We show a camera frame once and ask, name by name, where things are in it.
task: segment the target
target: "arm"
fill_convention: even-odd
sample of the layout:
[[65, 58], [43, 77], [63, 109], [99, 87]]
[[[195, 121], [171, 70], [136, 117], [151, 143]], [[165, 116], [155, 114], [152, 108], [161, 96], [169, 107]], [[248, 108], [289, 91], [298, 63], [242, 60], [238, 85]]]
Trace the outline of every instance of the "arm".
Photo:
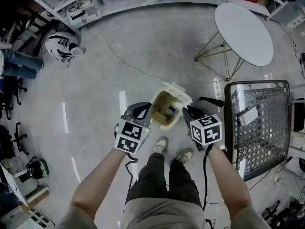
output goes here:
[[248, 188], [218, 146], [211, 149], [208, 157], [232, 220], [239, 211], [252, 205]]
[[79, 184], [70, 205], [82, 209], [94, 220], [125, 155], [125, 152], [113, 148]]

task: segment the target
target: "jeans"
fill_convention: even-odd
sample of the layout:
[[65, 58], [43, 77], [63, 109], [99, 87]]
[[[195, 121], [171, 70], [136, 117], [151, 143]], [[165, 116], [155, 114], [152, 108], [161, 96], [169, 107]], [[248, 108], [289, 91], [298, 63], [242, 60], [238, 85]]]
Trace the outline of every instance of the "jeans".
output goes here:
[[164, 156], [153, 153], [139, 173], [126, 202], [136, 198], [170, 198], [201, 206], [199, 193], [184, 165], [174, 159], [169, 173], [169, 191], [164, 178]]
[[43, 62], [10, 49], [1, 49], [4, 54], [4, 66], [1, 75], [35, 79], [37, 71], [42, 69]]

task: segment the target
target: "gray floor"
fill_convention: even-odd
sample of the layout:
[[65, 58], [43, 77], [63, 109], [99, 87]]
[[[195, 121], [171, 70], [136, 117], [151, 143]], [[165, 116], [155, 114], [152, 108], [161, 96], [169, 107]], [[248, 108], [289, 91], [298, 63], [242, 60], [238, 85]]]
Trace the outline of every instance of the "gray floor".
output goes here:
[[[12, 132], [15, 122], [20, 121], [22, 129], [28, 134], [25, 146], [31, 154], [43, 157], [49, 165], [50, 176], [40, 182], [50, 186], [51, 194], [39, 204], [38, 209], [58, 222], [79, 184], [71, 159], [74, 158], [82, 180], [113, 147], [113, 127], [120, 118], [121, 91], [126, 92], [127, 105], [151, 101], [163, 85], [161, 78], [181, 85], [192, 98], [223, 99], [226, 82], [193, 60], [216, 32], [214, 10], [214, 6], [171, 5], [115, 14], [82, 29], [82, 46], [86, 47], [86, 53], [75, 59], [68, 70], [47, 53], [43, 55], [45, 69], [36, 80], [25, 82], [28, 92], [23, 94], [22, 106], [15, 105], [12, 120], [4, 120]], [[270, 32], [274, 58], [270, 65], [263, 68], [244, 63], [234, 80], [287, 79], [290, 86], [302, 84], [304, 80], [291, 40], [278, 23], [265, 21], [260, 16], [259, 19]], [[297, 39], [295, 42], [301, 52], [301, 43]], [[125, 65], [112, 53], [107, 43], [127, 65], [143, 73]], [[232, 53], [232, 65], [237, 59]], [[225, 73], [222, 56], [215, 56], [207, 62]], [[68, 133], [64, 127], [62, 103], [65, 103]], [[222, 116], [219, 109], [209, 104], [205, 106]], [[168, 177], [168, 161], [175, 152], [186, 146], [194, 148], [194, 145], [187, 136], [182, 118], [169, 131], [161, 131], [154, 126], [137, 154], [138, 169], [145, 165], [154, 142], [161, 135], [170, 140], [165, 164], [165, 176]], [[204, 196], [202, 159], [203, 154], [196, 151], [186, 165], [201, 199]], [[272, 181], [275, 172], [276, 168], [251, 190], [258, 212], [278, 199], [289, 198]], [[207, 173], [208, 202], [221, 203], [209, 163]], [[260, 178], [255, 178], [251, 185]], [[118, 228], [129, 179], [125, 167], [121, 165], [96, 216], [99, 228]], [[207, 205], [206, 216], [216, 219], [216, 229], [230, 225], [224, 205]]]

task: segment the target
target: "gray shirt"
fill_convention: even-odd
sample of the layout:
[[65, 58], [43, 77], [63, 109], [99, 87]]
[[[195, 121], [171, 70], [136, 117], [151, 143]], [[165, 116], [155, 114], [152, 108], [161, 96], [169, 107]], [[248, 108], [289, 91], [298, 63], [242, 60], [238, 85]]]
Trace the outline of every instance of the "gray shirt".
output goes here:
[[[124, 209], [121, 229], [203, 229], [203, 210], [196, 204], [168, 198], [138, 198]], [[57, 229], [96, 229], [81, 209], [70, 207]], [[241, 210], [232, 220], [231, 229], [270, 229], [253, 207]]]

